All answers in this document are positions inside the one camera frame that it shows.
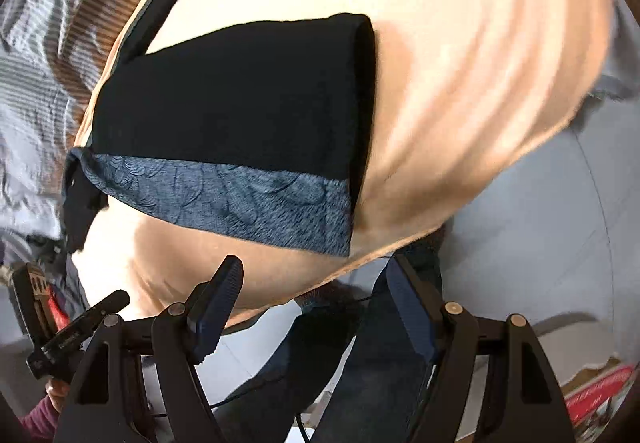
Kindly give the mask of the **person's left hand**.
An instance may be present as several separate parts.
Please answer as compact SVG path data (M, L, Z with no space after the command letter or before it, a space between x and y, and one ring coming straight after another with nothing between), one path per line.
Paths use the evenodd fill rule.
M60 413L64 407L67 394L70 392L70 385L64 380L51 378L46 384L46 392L52 406Z

